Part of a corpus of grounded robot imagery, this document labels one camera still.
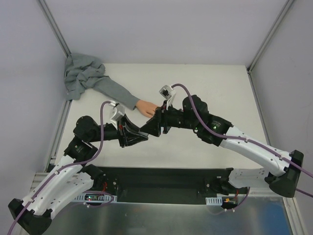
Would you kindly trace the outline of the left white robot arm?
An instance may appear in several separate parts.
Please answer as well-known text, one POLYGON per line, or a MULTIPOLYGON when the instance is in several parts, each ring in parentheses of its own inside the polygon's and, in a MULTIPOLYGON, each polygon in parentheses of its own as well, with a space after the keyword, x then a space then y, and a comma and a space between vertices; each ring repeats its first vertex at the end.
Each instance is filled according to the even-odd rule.
POLYGON ((43 234, 59 211, 79 194, 104 190, 108 180, 100 168, 91 164, 101 152, 93 142, 118 140, 121 147, 126 147, 148 140, 148 134, 126 115, 118 118, 117 125, 97 124, 90 116, 83 116, 73 132, 63 157, 46 178, 24 199, 14 198, 8 205, 14 222, 30 235, 43 234))

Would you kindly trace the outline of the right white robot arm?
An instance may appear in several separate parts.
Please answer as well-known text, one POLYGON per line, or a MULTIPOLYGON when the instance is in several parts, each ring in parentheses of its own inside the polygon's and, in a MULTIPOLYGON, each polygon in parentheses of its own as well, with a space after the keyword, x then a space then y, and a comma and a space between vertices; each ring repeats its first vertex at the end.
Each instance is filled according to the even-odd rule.
POLYGON ((232 169, 229 176, 220 180, 225 193, 237 188, 268 186, 280 196, 294 197, 304 159, 302 152, 279 150, 245 135, 231 122, 210 114, 207 104, 195 94, 186 97, 182 107, 177 110, 164 102, 140 130, 159 137, 172 127, 190 129, 203 142, 232 150, 261 166, 260 169, 232 169))

